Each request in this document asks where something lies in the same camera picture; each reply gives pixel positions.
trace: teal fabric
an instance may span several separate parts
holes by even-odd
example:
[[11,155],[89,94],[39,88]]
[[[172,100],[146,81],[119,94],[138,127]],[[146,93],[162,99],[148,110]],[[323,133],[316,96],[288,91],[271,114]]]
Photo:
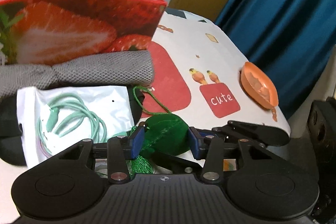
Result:
[[215,23],[271,78],[289,118],[335,45],[336,0],[229,0]]

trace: gray cloth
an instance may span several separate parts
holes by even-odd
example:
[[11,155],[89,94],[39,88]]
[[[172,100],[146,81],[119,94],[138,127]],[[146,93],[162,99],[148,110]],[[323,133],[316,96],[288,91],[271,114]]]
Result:
[[89,55],[54,65],[0,66],[0,100],[18,89],[40,90],[64,85],[150,85],[154,67],[149,51],[125,51]]

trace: red rounded rectangle print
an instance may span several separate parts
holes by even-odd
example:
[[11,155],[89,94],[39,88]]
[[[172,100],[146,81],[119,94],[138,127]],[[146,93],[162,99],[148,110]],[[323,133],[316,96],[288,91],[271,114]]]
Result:
[[239,103],[224,83],[201,85],[199,90],[217,118],[240,110]]
[[[159,44],[151,42],[151,53],[155,78],[151,85],[152,93],[171,112],[186,108],[191,102],[191,93],[182,75],[168,52]],[[149,94],[145,94],[143,106],[150,112],[166,112]]]

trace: red cardboard box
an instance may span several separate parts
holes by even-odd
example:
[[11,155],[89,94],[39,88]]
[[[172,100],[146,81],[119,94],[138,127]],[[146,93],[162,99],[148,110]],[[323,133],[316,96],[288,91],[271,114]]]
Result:
[[144,50],[166,5],[164,0],[0,0],[0,54],[6,64],[54,65],[101,52]]

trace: orange bowl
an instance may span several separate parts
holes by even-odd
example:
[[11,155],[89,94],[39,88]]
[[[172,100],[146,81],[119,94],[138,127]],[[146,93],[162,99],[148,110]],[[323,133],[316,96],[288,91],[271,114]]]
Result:
[[272,109],[279,104],[277,89],[273,82],[251,62],[246,62],[241,69],[241,85],[262,107]]

